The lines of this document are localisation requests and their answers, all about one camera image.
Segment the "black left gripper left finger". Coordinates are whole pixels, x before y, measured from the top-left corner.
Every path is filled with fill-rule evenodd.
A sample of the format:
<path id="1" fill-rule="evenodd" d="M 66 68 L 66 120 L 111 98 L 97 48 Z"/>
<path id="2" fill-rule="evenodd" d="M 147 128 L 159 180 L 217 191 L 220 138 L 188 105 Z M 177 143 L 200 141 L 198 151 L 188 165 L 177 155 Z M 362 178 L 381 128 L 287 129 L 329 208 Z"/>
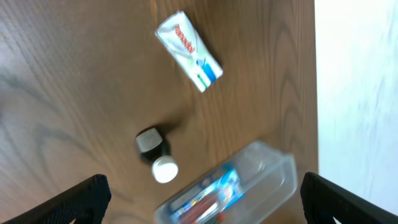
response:
<path id="1" fill-rule="evenodd" d="M 101 223 L 110 200 L 107 177 L 96 174 L 4 224 Z"/>

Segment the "black bottle white cap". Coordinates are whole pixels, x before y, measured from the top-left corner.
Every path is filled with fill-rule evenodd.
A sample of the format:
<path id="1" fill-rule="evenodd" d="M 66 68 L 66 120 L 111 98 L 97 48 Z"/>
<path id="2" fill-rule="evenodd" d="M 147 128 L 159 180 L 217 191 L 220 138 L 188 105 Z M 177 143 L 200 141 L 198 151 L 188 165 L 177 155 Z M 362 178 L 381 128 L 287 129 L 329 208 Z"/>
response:
<path id="1" fill-rule="evenodd" d="M 140 131 L 135 144 L 141 161 L 150 166 L 158 183 L 166 184 L 177 176 L 178 165 L 171 156 L 169 142 L 156 126 Z"/>

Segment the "blue Kool Fever box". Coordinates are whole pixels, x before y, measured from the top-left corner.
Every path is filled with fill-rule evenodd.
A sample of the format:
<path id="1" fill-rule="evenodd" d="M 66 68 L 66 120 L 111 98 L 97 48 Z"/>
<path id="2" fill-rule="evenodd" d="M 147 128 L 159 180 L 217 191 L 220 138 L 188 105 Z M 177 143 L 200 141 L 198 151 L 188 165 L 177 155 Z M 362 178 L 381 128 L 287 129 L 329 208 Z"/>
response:
<path id="1" fill-rule="evenodd" d="M 221 212 L 239 200 L 244 195 L 244 190 L 236 168 L 226 165 L 211 172 L 169 202 L 172 223 L 179 223 L 181 215 L 209 194 L 217 194 L 222 203 Z"/>

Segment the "white green Panadol box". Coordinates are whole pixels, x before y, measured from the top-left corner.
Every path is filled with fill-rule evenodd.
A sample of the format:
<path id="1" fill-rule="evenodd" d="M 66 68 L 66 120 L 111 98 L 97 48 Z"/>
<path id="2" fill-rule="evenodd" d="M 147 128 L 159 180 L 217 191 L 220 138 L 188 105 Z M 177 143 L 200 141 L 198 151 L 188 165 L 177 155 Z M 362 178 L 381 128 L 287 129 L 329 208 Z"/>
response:
<path id="1" fill-rule="evenodd" d="M 223 75 L 223 69 L 183 11 L 163 21 L 155 35 L 200 92 Z"/>

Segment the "red Panadol ActiFast box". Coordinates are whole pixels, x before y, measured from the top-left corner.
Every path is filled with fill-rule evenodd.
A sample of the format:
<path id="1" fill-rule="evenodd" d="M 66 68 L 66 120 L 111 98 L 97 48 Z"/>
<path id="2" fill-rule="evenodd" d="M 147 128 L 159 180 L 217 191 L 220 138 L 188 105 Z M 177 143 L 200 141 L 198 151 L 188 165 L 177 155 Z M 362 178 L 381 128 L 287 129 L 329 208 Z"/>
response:
<path id="1" fill-rule="evenodd" d="M 209 194 L 180 216 L 179 224 L 219 224 L 224 217 L 217 194 Z"/>

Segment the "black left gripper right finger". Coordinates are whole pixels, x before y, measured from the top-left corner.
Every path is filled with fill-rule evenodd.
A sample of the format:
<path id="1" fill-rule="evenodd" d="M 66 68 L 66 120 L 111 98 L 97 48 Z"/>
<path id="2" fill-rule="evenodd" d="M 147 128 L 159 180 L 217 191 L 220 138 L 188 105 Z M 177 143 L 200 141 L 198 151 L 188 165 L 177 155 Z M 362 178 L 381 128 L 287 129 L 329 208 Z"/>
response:
<path id="1" fill-rule="evenodd" d="M 300 196 L 308 224 L 397 223 L 397 216 L 314 172 L 304 175 Z"/>

